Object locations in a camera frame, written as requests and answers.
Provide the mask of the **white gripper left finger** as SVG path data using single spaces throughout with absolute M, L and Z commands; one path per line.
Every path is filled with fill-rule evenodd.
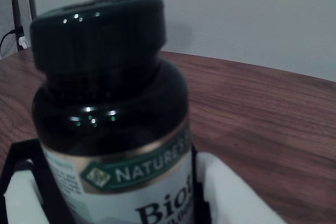
M 9 148 L 1 172 L 1 223 L 74 223 L 38 140 Z

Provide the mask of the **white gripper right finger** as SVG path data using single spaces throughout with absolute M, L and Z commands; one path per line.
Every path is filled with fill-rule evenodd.
M 195 223 L 286 223 L 219 157 L 192 147 Z

